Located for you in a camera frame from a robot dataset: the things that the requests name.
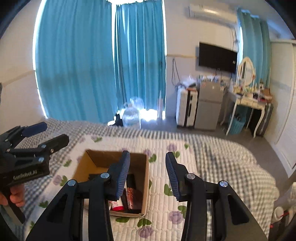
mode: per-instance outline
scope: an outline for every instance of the oval mirror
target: oval mirror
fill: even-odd
[[[255,76],[255,69],[253,63],[249,57],[243,58],[238,69],[237,69],[238,79],[244,80],[244,85],[249,86],[253,82]]]

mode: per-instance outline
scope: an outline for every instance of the dark suitcase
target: dark suitcase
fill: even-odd
[[[257,132],[256,132],[257,136],[264,135],[264,133],[267,129],[273,109],[274,109],[273,104],[271,104],[271,103],[266,104],[263,120],[261,121],[261,123],[257,129]],[[252,135],[254,135],[254,131],[255,131],[255,128],[258,124],[260,116],[261,116],[261,110],[254,109],[254,112],[253,112],[253,115],[252,115],[252,118],[251,118],[250,124],[249,124],[249,129],[251,130]]]

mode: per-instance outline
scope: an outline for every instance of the white vanity table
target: white vanity table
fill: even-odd
[[[242,96],[240,96],[238,94],[235,94],[235,93],[232,93],[232,92],[229,92],[228,93],[228,98],[227,98],[226,106],[228,106],[229,100],[231,100],[231,101],[234,102],[234,108],[233,108],[233,111],[232,111],[232,116],[231,116],[231,119],[230,119],[230,124],[229,124],[229,127],[227,129],[226,135],[228,135],[229,130],[231,128],[232,121],[233,121],[235,110],[236,110],[237,106],[238,105],[243,105],[243,106],[247,106],[247,107],[252,108],[252,112],[251,112],[250,118],[248,120],[247,128],[248,128],[249,123],[250,123],[250,120],[252,118],[254,109],[261,110],[261,116],[260,116],[260,119],[259,119],[258,124],[256,126],[256,129],[254,131],[254,138],[255,138],[256,137],[256,131],[257,131],[257,129],[258,129],[258,127],[259,127],[259,125],[260,125],[263,117],[264,117],[265,105],[266,104],[265,103],[262,103],[262,102],[258,102],[255,99],[251,99],[251,98],[247,98],[247,97],[242,97]],[[226,113],[227,113],[227,108],[225,108],[225,110],[224,110],[223,120],[222,120],[222,122],[221,122],[220,125],[222,125],[224,123],[225,118],[226,118]]]
[[[255,76],[256,76],[256,70],[255,70],[255,68],[253,66],[252,61],[250,60],[249,57],[245,57],[242,60],[242,62],[240,63],[240,65],[238,66],[238,68],[237,68],[236,85],[238,85],[238,79],[241,79],[242,80],[241,85],[243,85],[243,88],[249,88],[250,86],[253,88]],[[229,99],[234,102],[234,108],[233,108],[233,111],[232,111],[232,116],[231,116],[231,119],[230,119],[230,124],[228,126],[228,130],[226,132],[226,135],[228,135],[228,133],[230,131],[230,128],[231,128],[231,125],[232,125],[232,122],[233,122],[233,118],[234,118],[237,106],[238,105],[243,105],[243,106],[247,106],[247,107],[252,108],[252,112],[251,112],[250,118],[248,120],[247,128],[249,127],[249,123],[250,123],[250,120],[252,118],[254,109],[261,110],[261,116],[260,116],[260,119],[259,119],[258,124],[257,124],[257,126],[255,128],[255,131],[254,131],[254,138],[255,138],[257,129],[258,129],[261,121],[263,120],[263,117],[264,117],[266,103],[258,102],[258,100],[256,100],[256,99],[238,95],[238,94],[233,92],[233,88],[231,88],[230,91],[228,92],[228,98],[227,98],[226,106],[228,106]],[[224,110],[223,121],[221,122],[220,125],[222,125],[224,123],[226,113],[227,113],[227,108],[225,108],[225,110]]]

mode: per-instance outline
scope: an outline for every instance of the metal screw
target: metal screw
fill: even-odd
[[[108,178],[110,175],[107,172],[101,174],[101,178]]]
[[[76,181],[73,179],[68,181],[68,186],[74,186],[75,184],[76,184]]]
[[[221,181],[220,186],[225,188],[225,187],[228,186],[228,182],[227,181]]]
[[[188,179],[194,179],[194,178],[195,178],[195,175],[194,175],[193,173],[188,173],[188,174],[186,175],[186,177],[187,177]]]

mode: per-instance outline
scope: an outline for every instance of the blue basket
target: blue basket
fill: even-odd
[[[231,115],[229,116],[228,127],[230,125],[230,120],[231,120]],[[242,131],[242,128],[244,127],[245,123],[246,123],[245,117],[243,117],[241,121],[238,121],[236,118],[233,118],[232,125],[230,127],[228,134],[230,135],[239,134]]]

